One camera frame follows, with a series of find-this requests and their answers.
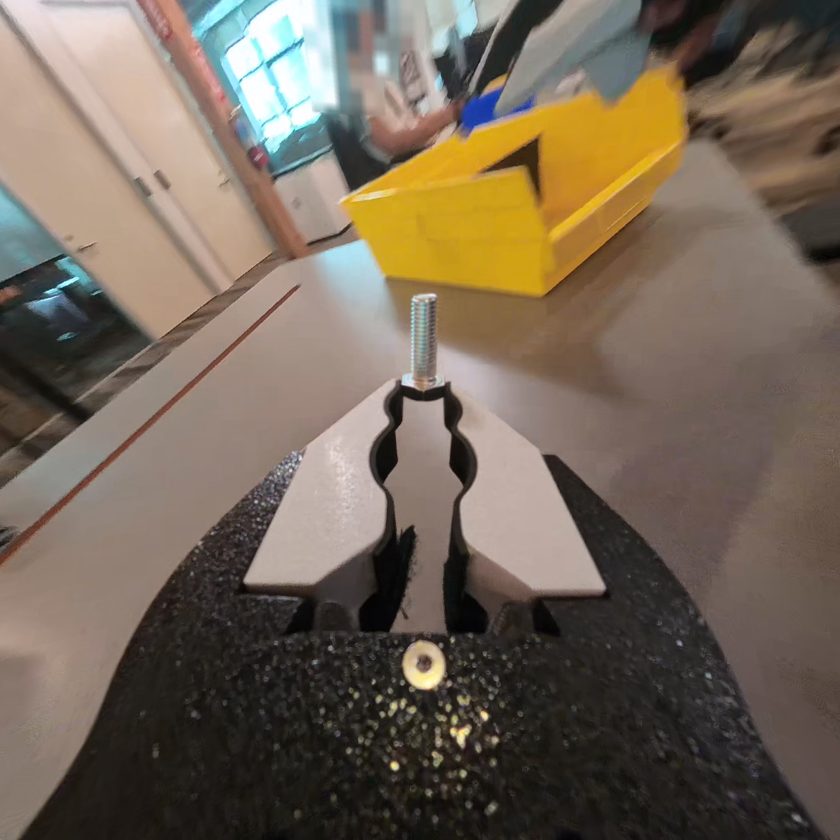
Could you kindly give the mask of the white recycling bin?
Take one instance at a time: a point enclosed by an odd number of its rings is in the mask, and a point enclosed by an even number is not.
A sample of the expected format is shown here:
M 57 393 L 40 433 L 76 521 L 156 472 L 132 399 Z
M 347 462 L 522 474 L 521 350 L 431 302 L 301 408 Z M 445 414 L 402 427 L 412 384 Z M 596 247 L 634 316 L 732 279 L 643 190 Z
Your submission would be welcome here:
M 339 236 L 351 227 L 341 204 L 350 190 L 332 151 L 279 175 L 274 185 L 307 245 Z

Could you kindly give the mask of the steel hex bolt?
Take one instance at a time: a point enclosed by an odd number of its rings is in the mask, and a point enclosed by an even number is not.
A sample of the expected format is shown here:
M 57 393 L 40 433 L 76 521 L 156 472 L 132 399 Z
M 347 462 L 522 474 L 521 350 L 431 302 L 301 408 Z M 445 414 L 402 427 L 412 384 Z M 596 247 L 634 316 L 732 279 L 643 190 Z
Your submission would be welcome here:
M 445 391 L 445 378 L 438 372 L 438 297 L 434 293 L 413 296 L 410 311 L 410 370 L 402 377 L 404 396 L 430 402 Z

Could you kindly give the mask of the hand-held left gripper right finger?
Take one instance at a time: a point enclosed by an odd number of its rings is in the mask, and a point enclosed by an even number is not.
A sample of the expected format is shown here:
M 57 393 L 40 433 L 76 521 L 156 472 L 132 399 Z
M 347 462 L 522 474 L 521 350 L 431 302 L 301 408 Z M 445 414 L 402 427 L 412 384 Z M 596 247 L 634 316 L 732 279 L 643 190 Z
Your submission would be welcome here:
M 447 610 L 602 598 L 606 583 L 541 450 L 451 384 L 444 423 L 462 485 L 444 567 Z

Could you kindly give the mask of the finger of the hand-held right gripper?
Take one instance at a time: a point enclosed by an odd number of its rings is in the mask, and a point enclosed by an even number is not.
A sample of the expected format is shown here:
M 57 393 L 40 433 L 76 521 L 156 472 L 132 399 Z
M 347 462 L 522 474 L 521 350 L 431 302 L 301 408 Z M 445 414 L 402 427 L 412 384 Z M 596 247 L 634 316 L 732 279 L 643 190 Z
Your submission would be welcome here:
M 650 34 L 641 1 L 569 1 L 560 7 L 560 78 L 585 74 L 606 102 L 617 102 L 643 74 Z
M 526 37 L 493 109 L 504 118 L 536 96 L 541 85 L 580 59 L 589 12 L 554 12 Z

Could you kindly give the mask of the glass partition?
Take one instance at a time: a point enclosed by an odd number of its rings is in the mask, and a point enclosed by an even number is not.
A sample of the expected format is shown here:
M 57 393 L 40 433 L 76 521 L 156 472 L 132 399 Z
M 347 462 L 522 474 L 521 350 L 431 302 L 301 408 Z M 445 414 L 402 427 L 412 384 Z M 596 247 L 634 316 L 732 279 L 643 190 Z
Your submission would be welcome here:
M 1 191 L 2 485 L 83 425 L 150 347 L 67 250 Z

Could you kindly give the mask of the blue plastic bin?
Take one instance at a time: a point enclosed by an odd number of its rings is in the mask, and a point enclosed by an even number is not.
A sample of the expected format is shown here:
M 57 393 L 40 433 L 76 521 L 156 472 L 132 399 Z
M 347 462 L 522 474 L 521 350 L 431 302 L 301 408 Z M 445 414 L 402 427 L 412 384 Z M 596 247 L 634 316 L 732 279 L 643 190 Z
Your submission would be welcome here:
M 458 121 L 458 131 L 470 133 L 477 128 L 494 123 L 500 119 L 508 119 L 534 108 L 536 97 L 532 96 L 522 104 L 504 114 L 496 113 L 497 103 L 501 98 L 501 87 L 493 91 L 486 91 L 479 97 L 470 99 L 464 106 Z

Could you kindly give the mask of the wooden beam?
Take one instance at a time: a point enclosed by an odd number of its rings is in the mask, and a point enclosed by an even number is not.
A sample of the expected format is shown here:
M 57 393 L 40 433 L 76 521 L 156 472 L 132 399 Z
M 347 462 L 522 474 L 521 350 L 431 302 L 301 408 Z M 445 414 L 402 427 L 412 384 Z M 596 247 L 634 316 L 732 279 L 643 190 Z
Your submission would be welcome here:
M 227 163 L 280 251 L 291 259 L 310 256 L 310 248 L 281 201 L 267 170 L 253 160 L 245 142 L 239 138 L 235 107 L 195 38 L 180 3 L 139 1 L 137 5 L 191 92 Z

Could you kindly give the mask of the yellow plastic bin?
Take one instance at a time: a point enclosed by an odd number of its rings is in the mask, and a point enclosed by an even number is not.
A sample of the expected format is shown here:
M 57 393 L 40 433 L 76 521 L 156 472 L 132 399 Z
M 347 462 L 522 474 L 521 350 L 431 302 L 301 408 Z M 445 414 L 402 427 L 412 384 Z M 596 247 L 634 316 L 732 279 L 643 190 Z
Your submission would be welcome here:
M 614 103 L 585 91 L 455 134 L 341 204 L 387 277 L 542 298 L 651 204 L 687 135 L 658 66 Z

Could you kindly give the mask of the white wall cabinet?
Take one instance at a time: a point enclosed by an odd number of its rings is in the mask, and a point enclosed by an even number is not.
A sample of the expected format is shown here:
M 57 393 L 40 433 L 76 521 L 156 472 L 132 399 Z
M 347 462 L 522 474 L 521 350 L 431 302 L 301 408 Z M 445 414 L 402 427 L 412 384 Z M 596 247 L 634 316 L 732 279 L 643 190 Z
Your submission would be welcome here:
M 2 2 L 2 185 L 149 339 L 277 250 L 137 2 Z

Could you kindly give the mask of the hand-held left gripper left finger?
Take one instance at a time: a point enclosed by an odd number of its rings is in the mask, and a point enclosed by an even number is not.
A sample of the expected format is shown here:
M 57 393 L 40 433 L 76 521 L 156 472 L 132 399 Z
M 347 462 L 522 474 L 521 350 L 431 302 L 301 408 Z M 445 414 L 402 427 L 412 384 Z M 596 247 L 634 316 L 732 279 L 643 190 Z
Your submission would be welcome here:
M 243 580 L 257 595 L 336 602 L 358 611 L 375 592 L 373 554 L 387 501 L 375 478 L 375 441 L 390 426 L 387 381 L 305 448 Z

